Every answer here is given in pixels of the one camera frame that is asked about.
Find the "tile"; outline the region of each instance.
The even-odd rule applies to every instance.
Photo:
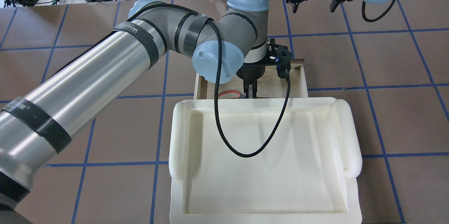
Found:
[[[148,224],[154,165],[87,167],[75,223]]]
[[[292,35],[348,32],[341,7],[331,13],[332,0],[308,0],[302,2],[297,13],[287,4]]]
[[[51,50],[0,52],[0,100],[23,97],[40,85]]]
[[[0,43],[3,40],[6,29],[8,29],[11,18],[14,15],[14,10],[14,8],[4,8],[0,10]]]
[[[143,73],[120,96],[158,95],[164,87],[165,57],[159,59],[151,69]]]
[[[87,123],[80,133],[72,139],[69,146],[57,154],[56,157],[53,157],[48,163],[83,163],[86,155],[87,143],[89,141],[91,125],[92,123]]]
[[[170,224],[170,190],[172,178],[168,165],[159,165],[156,203],[154,205],[155,224]]]
[[[449,86],[438,86],[438,91],[446,105],[446,109],[449,109]]]
[[[401,222],[383,158],[364,159],[357,183],[362,223]]]
[[[65,10],[65,5],[18,8],[2,48],[53,46]]]
[[[159,160],[168,160],[168,153],[170,151],[170,138],[172,135],[173,109],[175,108],[175,105],[183,100],[192,98],[193,98],[192,96],[165,98],[164,118],[162,123],[161,150],[159,154]]]
[[[288,35],[282,0],[268,1],[270,3],[270,10],[268,10],[268,35]]]
[[[88,162],[156,160],[161,98],[117,99],[95,122]]]
[[[390,6],[391,2],[383,4],[366,4],[366,16],[369,19],[379,17]],[[395,3],[391,10],[376,22],[366,22],[361,13],[362,0],[345,2],[344,10],[352,32],[408,30],[399,5]]]
[[[304,58],[308,88],[363,86],[349,35],[294,37],[296,58]]]
[[[449,156],[389,158],[407,223],[446,224],[449,219]]]
[[[68,224],[72,221],[81,167],[44,167],[34,178],[33,190],[16,211],[34,224]]]
[[[114,26],[117,2],[69,5],[57,46],[92,45]]]
[[[55,48],[53,56],[48,66],[45,80],[52,77],[59,69],[64,67],[67,63],[88,50],[88,47],[83,48]]]
[[[195,78],[196,71],[192,65],[192,59],[170,51],[166,93],[194,93]]]
[[[449,83],[449,31],[414,32],[435,83]]]
[[[431,83],[409,33],[354,35],[354,41],[368,85]]]
[[[175,0],[174,4],[204,13],[215,21],[220,21],[228,11],[226,0]]]
[[[388,154],[449,151],[449,121],[434,88],[369,92]]]
[[[309,97],[333,97],[346,100],[353,112],[362,155],[382,154],[373,114],[365,90],[309,91]]]
[[[172,0],[160,0],[164,3],[171,3]],[[135,0],[121,0],[120,1],[120,9],[119,9],[119,15],[117,17],[117,24],[120,24],[120,22],[126,21],[128,19],[128,14],[130,9],[133,7],[134,3],[136,3]]]
[[[400,1],[412,29],[449,27],[449,0]]]

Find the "white container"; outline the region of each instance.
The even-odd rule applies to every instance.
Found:
[[[220,100],[220,121],[243,153],[269,136],[283,99]],[[290,99],[271,142],[242,158],[223,143],[213,100],[173,112],[169,169],[172,224],[360,224],[356,177],[362,158],[349,105]]]

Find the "white plastic tray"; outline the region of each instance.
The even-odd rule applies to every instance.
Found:
[[[223,131],[237,150],[257,150],[283,99],[220,100]],[[334,98],[290,99],[265,150],[233,154],[215,124],[213,100],[173,112],[169,169],[172,224],[360,224],[361,153],[351,109]]]

